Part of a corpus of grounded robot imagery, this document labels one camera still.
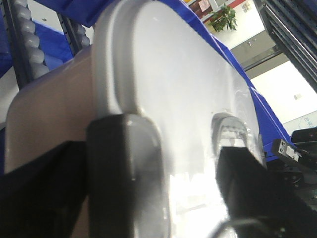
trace metal frame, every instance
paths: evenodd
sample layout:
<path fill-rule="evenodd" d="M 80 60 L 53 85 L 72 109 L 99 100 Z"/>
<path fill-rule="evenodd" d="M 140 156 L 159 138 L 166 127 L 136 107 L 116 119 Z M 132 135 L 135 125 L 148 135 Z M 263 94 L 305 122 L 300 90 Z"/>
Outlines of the metal frame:
<path fill-rule="evenodd" d="M 265 29 L 317 92 L 317 16 L 299 0 L 254 0 Z"/>
<path fill-rule="evenodd" d="M 32 68 L 28 60 L 28 54 L 24 45 L 18 19 L 14 12 L 12 12 L 12 1 L 0 0 L 0 7 L 8 35 L 16 80 L 19 89 L 21 89 L 34 80 Z"/>
<path fill-rule="evenodd" d="M 70 50 L 75 56 L 79 51 L 83 49 L 80 40 L 78 39 L 78 35 L 76 34 L 74 29 L 74 25 L 77 23 L 69 19 L 68 17 L 61 15 L 60 13 L 57 13 L 57 16 L 65 37 L 67 38 Z"/>

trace white plastic casing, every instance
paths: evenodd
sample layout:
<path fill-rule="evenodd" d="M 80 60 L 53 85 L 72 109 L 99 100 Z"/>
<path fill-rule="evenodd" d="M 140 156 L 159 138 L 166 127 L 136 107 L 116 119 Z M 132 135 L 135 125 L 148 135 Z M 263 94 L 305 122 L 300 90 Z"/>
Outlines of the white plastic casing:
<path fill-rule="evenodd" d="M 171 237 L 208 237 L 228 218 L 215 181 L 212 120 L 237 117 L 261 161 L 256 112 L 239 73 L 159 1 L 114 2 L 97 22 L 92 52 L 19 92 L 7 117 L 6 171 L 84 139 L 91 120 L 122 113 L 147 118 L 159 132 Z M 83 217 L 75 233 L 87 225 Z"/>

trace beige plastic panel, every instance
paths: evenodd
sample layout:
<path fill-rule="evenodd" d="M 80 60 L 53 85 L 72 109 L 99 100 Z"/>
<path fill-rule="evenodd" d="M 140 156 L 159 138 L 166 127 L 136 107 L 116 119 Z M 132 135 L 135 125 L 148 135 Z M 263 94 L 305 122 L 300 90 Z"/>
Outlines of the beige plastic panel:
<path fill-rule="evenodd" d="M 5 172 L 58 144 L 85 140 L 94 116 L 90 47 L 14 98 L 7 115 Z"/>

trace black cable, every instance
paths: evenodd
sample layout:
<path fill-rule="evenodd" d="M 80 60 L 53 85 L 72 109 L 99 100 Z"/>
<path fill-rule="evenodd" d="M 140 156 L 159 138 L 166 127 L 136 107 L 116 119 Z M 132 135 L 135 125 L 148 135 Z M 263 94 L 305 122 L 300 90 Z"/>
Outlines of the black cable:
<path fill-rule="evenodd" d="M 219 238 L 222 232 L 224 231 L 224 229 L 227 227 L 233 227 L 234 229 L 236 229 L 236 228 L 241 228 L 245 226 L 253 226 L 257 228 L 259 231 L 268 235 L 269 237 L 272 237 L 272 238 L 277 237 L 276 234 L 259 219 L 240 218 L 240 219 L 230 220 L 230 221 L 221 223 L 219 227 L 217 228 L 217 230 L 215 231 L 215 233 L 210 236 L 210 238 Z"/>

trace green leaves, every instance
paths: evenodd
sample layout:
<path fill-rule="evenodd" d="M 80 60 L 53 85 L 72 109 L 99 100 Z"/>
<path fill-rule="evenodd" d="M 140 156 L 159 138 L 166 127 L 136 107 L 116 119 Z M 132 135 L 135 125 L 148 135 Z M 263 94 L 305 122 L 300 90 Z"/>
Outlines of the green leaves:
<path fill-rule="evenodd" d="M 230 6 L 224 4 L 218 12 L 211 13 L 213 13 L 213 15 L 209 25 L 212 25 L 216 32 L 223 31 L 225 26 L 227 30 L 237 30 L 237 19 L 235 18 L 236 11 Z"/>

